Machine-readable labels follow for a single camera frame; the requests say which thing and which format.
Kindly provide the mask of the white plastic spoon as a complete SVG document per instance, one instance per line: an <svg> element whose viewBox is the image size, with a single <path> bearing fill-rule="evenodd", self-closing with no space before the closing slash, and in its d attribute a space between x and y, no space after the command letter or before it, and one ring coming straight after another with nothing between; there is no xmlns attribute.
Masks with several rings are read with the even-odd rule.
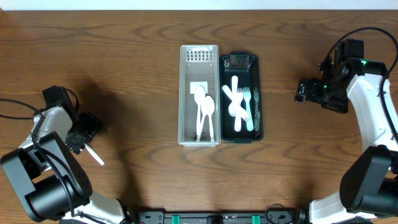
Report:
<svg viewBox="0 0 398 224"><path fill-rule="evenodd" d="M215 134L214 134L214 127L213 127L213 120L212 115L215 111L215 102L211 96L205 97L205 102L203 103L202 108L204 109L204 114L208 116L209 119L209 131L210 131L210 139L211 142L215 141Z"/></svg>
<svg viewBox="0 0 398 224"><path fill-rule="evenodd" d="M200 132L200 120L201 120L201 109L200 108L201 108L201 103L204 99L205 99L205 89L201 85L198 85L195 88L195 92L194 92L194 100L198 106L198 108L197 108L197 124L196 124L197 135L199 135L199 132Z"/></svg>
<svg viewBox="0 0 398 224"><path fill-rule="evenodd" d="M102 160L102 158L100 158L100 156L87 143L84 143L84 148L99 163L99 165L101 165L101 166L104 165L104 161Z"/></svg>
<svg viewBox="0 0 398 224"><path fill-rule="evenodd" d="M202 132L203 132L203 123L204 123L204 119L205 119L205 107L206 107L206 100L203 100L202 101L202 103L201 103L201 106L200 106L200 115L201 115L201 118L200 118L200 122L199 122L199 126L198 126L198 129L197 129L197 142L200 142L200 139L201 139L201 134L202 134Z"/></svg>
<svg viewBox="0 0 398 224"><path fill-rule="evenodd" d="M229 105L229 114L231 116L236 116L237 115L237 90L238 90L238 77L236 75L231 77L231 91L232 91L232 100Z"/></svg>

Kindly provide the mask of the white plastic fork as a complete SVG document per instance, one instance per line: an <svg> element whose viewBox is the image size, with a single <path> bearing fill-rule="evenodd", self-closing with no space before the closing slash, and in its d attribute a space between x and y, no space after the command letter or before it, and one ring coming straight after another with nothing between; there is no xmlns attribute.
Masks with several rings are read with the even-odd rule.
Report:
<svg viewBox="0 0 398 224"><path fill-rule="evenodd" d="M250 100L251 100L251 91L249 87L244 87L243 88L243 98L245 101L245 109L247 113L247 120L246 120L246 128L248 131L252 131L254 129L254 124L252 120L252 113L251 113L251 105L250 105Z"/></svg>
<svg viewBox="0 0 398 224"><path fill-rule="evenodd" d="M223 86L222 86L222 90L224 91L224 93L226 94L226 96L227 96L230 100L232 100L232 91L231 91L231 89L230 89L227 85L223 85ZM241 108L240 108L240 113L241 113L242 119L246 121L247 118L248 118L247 113L246 113L246 110L243 109L243 108L241 107Z"/></svg>
<svg viewBox="0 0 398 224"><path fill-rule="evenodd" d="M238 88L237 90L237 115L235 116L235 123L234 123L234 130L236 132L240 132L241 131L241 113L240 113L240 108L241 108L241 102L243 100L243 89L242 88Z"/></svg>

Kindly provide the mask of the black plastic perforated basket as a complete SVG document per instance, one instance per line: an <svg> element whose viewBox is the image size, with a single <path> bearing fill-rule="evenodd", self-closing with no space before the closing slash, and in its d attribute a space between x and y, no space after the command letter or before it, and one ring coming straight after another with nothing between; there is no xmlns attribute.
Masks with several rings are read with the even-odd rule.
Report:
<svg viewBox="0 0 398 224"><path fill-rule="evenodd" d="M263 139L259 59L247 52L220 57L221 138L233 143Z"/></svg>

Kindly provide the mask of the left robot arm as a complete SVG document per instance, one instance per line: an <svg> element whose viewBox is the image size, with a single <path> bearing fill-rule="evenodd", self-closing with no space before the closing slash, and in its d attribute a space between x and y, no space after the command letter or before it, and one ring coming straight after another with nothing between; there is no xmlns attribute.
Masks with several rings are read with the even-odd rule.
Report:
<svg viewBox="0 0 398 224"><path fill-rule="evenodd" d="M29 137L1 158L1 167L26 214L35 222L132 223L118 199L95 192L75 159L102 128L90 113L46 107L33 117Z"/></svg>

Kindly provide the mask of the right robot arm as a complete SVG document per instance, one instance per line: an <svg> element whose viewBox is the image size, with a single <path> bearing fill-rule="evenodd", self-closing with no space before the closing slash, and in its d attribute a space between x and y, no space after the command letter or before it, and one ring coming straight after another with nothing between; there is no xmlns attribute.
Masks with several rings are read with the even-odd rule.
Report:
<svg viewBox="0 0 398 224"><path fill-rule="evenodd" d="M340 189L309 205L310 223L350 223L397 216L397 112L382 62L349 57L320 64L320 79L301 79L295 100L347 113L352 104L363 153L343 175Z"/></svg>

